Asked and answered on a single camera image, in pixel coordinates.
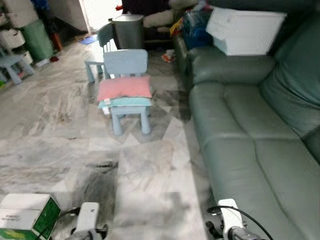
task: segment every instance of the black cable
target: black cable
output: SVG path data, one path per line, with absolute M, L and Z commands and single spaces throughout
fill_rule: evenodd
M 75 214 L 75 215 L 79 215 L 80 213 L 80 207 L 77 207 L 77 208 L 74 208 L 74 209 L 71 209 L 69 211 L 65 211 L 64 213 L 62 213 L 58 219 L 56 221 L 59 221 L 61 218 L 63 218 L 64 216 L 68 215 L 68 214 Z M 42 232 L 39 233 L 39 235 L 36 237 L 35 240 L 39 240 L 41 236 L 44 235 L 44 233 L 49 229 L 49 226 L 47 226 Z
M 255 220 L 252 216 L 250 216 L 248 213 L 246 213 L 238 208 L 235 208 L 233 206 L 213 206 L 213 207 L 209 208 L 207 211 L 208 211 L 208 213 L 213 214 L 214 212 L 212 212 L 212 210 L 217 210 L 217 209 L 232 209 L 232 210 L 235 210 L 235 211 L 241 213 L 242 215 L 245 215 L 248 219 L 250 219 L 255 224 L 257 224 L 259 226 L 259 228 L 261 228 L 261 230 L 268 236 L 268 238 L 270 240 L 274 240 L 272 238 L 272 236 L 270 235 L 270 233 L 257 220 Z

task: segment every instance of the floor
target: floor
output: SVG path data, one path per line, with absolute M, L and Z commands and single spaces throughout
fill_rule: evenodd
M 98 202 L 98 226 L 108 224 L 112 240 L 207 239 L 212 196 L 175 64 L 162 61 L 164 50 L 149 52 L 152 133 L 133 115 L 117 137 L 97 109 L 99 80 L 87 80 L 84 59 L 96 49 L 73 43 L 58 62 L 0 89 L 0 201 L 52 193 L 63 210 Z M 75 220 L 60 220 L 53 239 L 67 238 Z

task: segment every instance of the white storage container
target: white storage container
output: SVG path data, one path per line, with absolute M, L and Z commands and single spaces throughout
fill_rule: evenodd
M 8 13 L 7 15 L 10 18 L 11 24 L 15 28 L 22 28 L 39 20 L 37 12 L 33 8 L 14 13 Z
M 32 59 L 29 51 L 22 52 L 21 55 L 23 55 L 23 60 L 27 64 L 32 64 L 33 63 L 34 60 Z
M 33 9 L 34 5 L 30 0 L 2 0 L 9 13 L 16 13 L 23 10 Z
M 287 15 L 215 7 L 206 31 L 228 56 L 266 55 Z
M 0 40 L 3 42 L 4 47 L 15 49 L 25 44 L 25 39 L 19 30 L 3 30 L 0 32 Z

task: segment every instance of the chair backrest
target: chair backrest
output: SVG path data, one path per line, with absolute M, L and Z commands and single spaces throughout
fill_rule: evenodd
M 104 68 L 109 75 L 137 77 L 147 71 L 148 53 L 144 49 L 124 49 L 103 54 Z
M 111 41 L 111 39 L 114 38 L 113 26 L 111 22 L 98 30 L 97 38 L 98 38 L 100 47 L 103 48 L 103 52 L 105 51 L 105 46 L 108 51 L 108 43 Z

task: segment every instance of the child's plastic chair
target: child's plastic chair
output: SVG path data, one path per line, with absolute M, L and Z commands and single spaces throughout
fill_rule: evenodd
M 115 78 L 120 76 L 130 77 L 131 75 L 140 77 L 147 71 L 148 53 L 144 49 L 108 51 L 103 54 L 103 58 L 105 70 L 109 75 L 114 75 Z M 151 132 L 148 120 L 149 107 L 118 106 L 111 107 L 112 126 L 115 135 L 123 134 L 120 117 L 128 114 L 140 114 L 142 133 L 149 134 Z

